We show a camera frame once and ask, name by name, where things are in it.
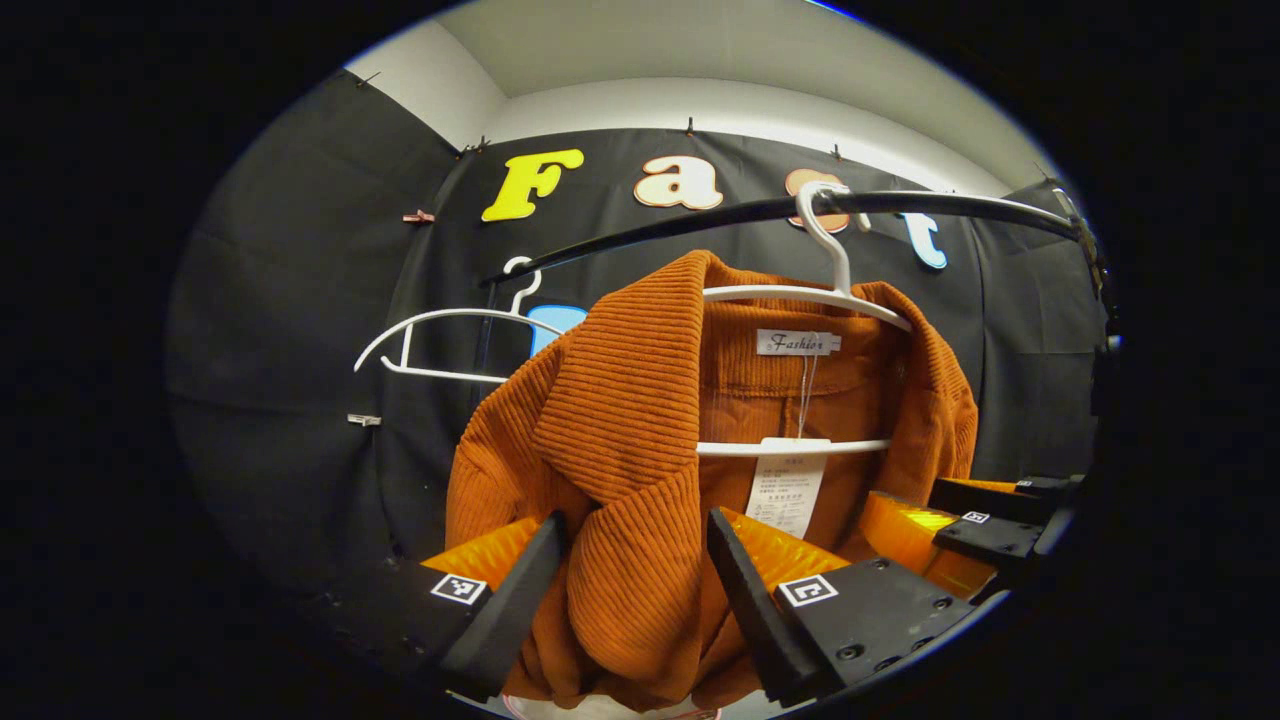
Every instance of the white ceiling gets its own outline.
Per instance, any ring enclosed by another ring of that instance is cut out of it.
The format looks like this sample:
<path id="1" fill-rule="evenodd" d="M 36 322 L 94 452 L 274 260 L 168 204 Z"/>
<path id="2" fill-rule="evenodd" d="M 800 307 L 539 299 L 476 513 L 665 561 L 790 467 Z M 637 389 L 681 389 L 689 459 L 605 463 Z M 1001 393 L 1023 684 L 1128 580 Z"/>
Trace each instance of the white ceiling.
<path id="1" fill-rule="evenodd" d="M 876 113 L 1009 187 L 1052 163 L 979 92 L 881 32 L 805 0 L 476 0 L 435 18 L 508 96 L 692 77 L 805 92 Z"/>

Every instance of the yellow letter f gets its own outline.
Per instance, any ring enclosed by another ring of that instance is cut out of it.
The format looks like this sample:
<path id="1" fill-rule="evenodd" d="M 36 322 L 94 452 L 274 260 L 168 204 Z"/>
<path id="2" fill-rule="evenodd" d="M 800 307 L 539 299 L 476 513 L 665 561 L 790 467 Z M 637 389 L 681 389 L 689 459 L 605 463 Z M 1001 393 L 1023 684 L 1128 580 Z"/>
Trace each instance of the yellow letter f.
<path id="1" fill-rule="evenodd" d="M 529 191 L 536 190 L 538 197 L 547 197 L 556 190 L 561 178 L 561 165 L 572 170 L 582 165 L 581 150 L 557 150 L 538 155 L 520 155 L 507 160 L 507 179 L 498 190 L 498 199 L 485 209 L 480 219 L 515 220 L 527 218 L 536 209 L 529 201 Z"/>

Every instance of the black clothing rail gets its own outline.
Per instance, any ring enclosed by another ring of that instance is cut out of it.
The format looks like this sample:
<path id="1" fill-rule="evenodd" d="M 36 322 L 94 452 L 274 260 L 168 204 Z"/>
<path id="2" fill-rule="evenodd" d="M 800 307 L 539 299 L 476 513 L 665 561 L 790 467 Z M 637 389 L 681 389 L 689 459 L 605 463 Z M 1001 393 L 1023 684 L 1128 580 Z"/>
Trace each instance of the black clothing rail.
<path id="1" fill-rule="evenodd" d="M 1039 208 L 998 197 L 893 190 L 840 195 L 836 197 L 818 195 L 814 197 L 813 206 L 817 215 L 842 213 L 934 213 L 938 215 L 966 215 L 970 218 L 984 218 L 1027 225 L 1079 241 L 1078 229 L 1070 220 Z M 480 287 L 492 287 L 497 283 L 527 275 L 534 270 L 545 270 L 547 268 L 586 258 L 588 255 L 626 247 L 637 242 L 675 237 L 739 223 L 777 220 L 795 217 L 795 214 L 796 201 L 794 197 L 753 200 L 728 208 L 701 210 L 562 247 L 540 258 L 534 258 L 529 263 L 513 268 L 509 273 L 488 277 L 480 281 Z"/>

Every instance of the decorative letter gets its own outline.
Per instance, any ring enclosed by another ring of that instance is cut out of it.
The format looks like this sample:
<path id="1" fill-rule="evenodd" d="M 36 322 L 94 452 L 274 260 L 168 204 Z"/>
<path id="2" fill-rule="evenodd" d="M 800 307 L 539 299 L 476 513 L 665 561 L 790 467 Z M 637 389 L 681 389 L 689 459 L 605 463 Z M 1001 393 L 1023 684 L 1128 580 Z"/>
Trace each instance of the decorative letter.
<path id="1" fill-rule="evenodd" d="M 800 186 L 813 181 L 845 184 L 840 178 L 831 173 L 819 173 L 818 170 L 801 168 L 799 170 L 791 170 L 791 174 L 787 176 L 787 195 L 795 197 L 796 193 L 800 192 Z M 800 218 L 788 218 L 787 220 L 797 228 L 804 227 L 804 220 Z M 818 224 L 827 232 L 837 233 L 849 227 L 849 215 L 818 215 Z"/>
<path id="2" fill-rule="evenodd" d="M 671 168 L 676 172 L 666 172 Z M 724 196 L 716 192 L 716 168 L 701 158 L 654 158 L 644 164 L 644 172 L 649 177 L 640 178 L 635 195 L 650 208 L 684 205 L 690 210 L 708 210 L 724 201 Z"/>
<path id="3" fill-rule="evenodd" d="M 538 307 L 530 307 L 527 315 L 534 320 L 541 320 L 566 333 L 570 328 L 586 319 L 586 310 L 573 307 L 572 305 L 539 305 Z M 541 352 L 557 337 L 559 336 L 548 332 L 547 328 L 534 325 L 534 345 L 529 348 L 529 356 L 532 357 Z"/>
<path id="4" fill-rule="evenodd" d="M 559 182 L 559 167 L 564 165 L 572 170 L 582 165 L 582 159 L 581 150 L 557 150 L 538 155 L 518 155 L 507 160 L 507 179 L 502 181 L 498 199 L 485 208 L 480 219 L 492 223 L 532 215 L 536 208 L 529 201 L 529 191 L 536 190 L 538 197 L 547 197 Z M 544 170 L 543 165 L 550 167 Z"/>
<path id="5" fill-rule="evenodd" d="M 906 220 L 906 234 L 911 237 L 911 247 L 915 249 L 915 255 L 933 269 L 941 270 L 946 268 L 947 256 L 937 247 L 933 247 L 933 236 L 929 234 L 938 232 L 938 224 L 933 222 L 933 218 L 919 213 L 899 213 L 899 217 Z"/>

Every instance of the white plastic hanger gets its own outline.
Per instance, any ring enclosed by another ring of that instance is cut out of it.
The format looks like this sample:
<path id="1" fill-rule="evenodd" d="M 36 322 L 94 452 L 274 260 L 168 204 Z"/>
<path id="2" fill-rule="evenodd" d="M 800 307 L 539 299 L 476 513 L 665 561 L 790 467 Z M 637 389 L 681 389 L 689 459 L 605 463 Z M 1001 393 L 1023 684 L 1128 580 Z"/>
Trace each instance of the white plastic hanger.
<path id="1" fill-rule="evenodd" d="M 852 282 L 849 272 L 849 255 L 831 233 L 828 233 L 814 215 L 813 199 L 823 191 L 850 192 L 849 187 L 831 182 L 808 182 L 796 193 L 796 211 L 804 220 L 804 228 L 809 236 L 817 240 L 831 252 L 835 269 L 832 290 L 818 290 L 812 287 L 796 287 L 786 284 L 744 284 L 730 287 L 709 287 L 703 290 L 703 299 L 708 302 L 718 300 L 748 300 L 755 297 L 805 300 L 836 307 L 845 307 L 878 318 L 906 332 L 911 332 L 911 323 L 888 307 L 859 300 L 850 291 Z M 771 455 L 844 455 L 851 452 L 872 452 L 886 450 L 887 439 L 869 439 L 858 442 L 832 442 L 824 445 L 799 445 L 788 447 L 782 445 L 755 445 L 736 442 L 699 442 L 698 455 L 701 457 L 765 457 Z"/>
<path id="2" fill-rule="evenodd" d="M 524 255 L 521 255 L 518 258 L 512 258 L 511 260 L 507 260 L 507 265 L 502 269 L 502 272 L 509 273 L 512 270 L 512 268 L 515 268 L 520 263 L 527 263 L 527 261 L 529 261 L 529 258 L 525 258 Z M 511 310 L 509 311 L 504 311 L 504 310 L 488 310 L 488 309 L 479 309 L 479 307 L 454 307 L 454 309 L 449 309 L 449 310 L 433 310 L 431 313 L 422 313 L 421 315 L 413 315 L 412 318 L 408 318 L 407 320 L 401 320 L 399 323 L 396 323 L 394 325 L 392 325 L 390 328 L 388 328 L 387 332 L 384 332 L 383 334 L 380 334 L 376 338 L 374 338 L 374 342 L 370 342 L 369 346 L 365 347 L 365 351 L 360 354 L 360 359 L 356 360 L 356 368 L 355 369 L 358 372 L 360 366 L 365 363 L 365 359 L 369 357 L 369 354 L 372 352 L 374 348 L 378 347 L 378 345 L 380 345 L 383 341 L 385 341 L 387 338 L 392 337 L 393 334 L 396 334 L 397 332 L 399 332 L 401 329 L 403 329 L 404 331 L 404 345 L 401 348 L 401 361 L 399 361 L 399 365 L 397 365 L 396 363 L 392 363 L 385 355 L 383 355 L 383 357 L 381 357 L 383 365 L 385 365 L 388 370 L 390 370 L 393 373 L 402 373 L 402 374 L 406 374 L 406 375 L 426 375 L 426 377 L 431 377 L 431 378 L 453 378 L 453 379 L 457 379 L 457 380 L 475 380 L 475 382 L 481 382 L 481 383 L 504 383 L 504 382 L 507 382 L 507 378 L 498 378 L 498 377 L 494 377 L 494 375 L 475 375 L 475 374 L 471 374 L 471 373 L 451 373 L 448 370 L 428 370 L 425 368 L 410 368 L 408 366 L 408 348 L 410 348 L 410 343 L 413 342 L 413 325 L 416 325 L 417 323 L 421 323 L 422 320 L 429 320 L 431 318 L 448 318 L 448 316 L 453 316 L 453 315 L 480 315 L 480 316 L 485 316 L 485 318 L 502 318 L 502 319 L 506 319 L 506 320 L 516 320 L 517 323 L 525 323 L 526 325 L 536 325 L 539 328 L 543 328 L 544 331 L 556 333 L 557 336 L 562 334 L 561 331 L 558 328 L 553 327 L 553 325 L 549 325 L 549 324 L 547 324 L 547 323 L 544 323 L 541 320 L 535 320 L 532 318 L 529 318 L 529 316 L 525 316 L 525 315 L 520 314 L 520 301 L 524 300 L 525 296 L 531 295 L 534 291 L 536 291 L 538 287 L 541 286 L 541 284 L 543 284 L 543 273 L 541 273 L 541 270 L 538 270 L 538 272 L 534 273 L 534 282 L 532 282 L 532 284 L 530 284 L 525 290 L 517 292 L 516 297 L 512 299 L 512 301 L 511 301 Z"/>

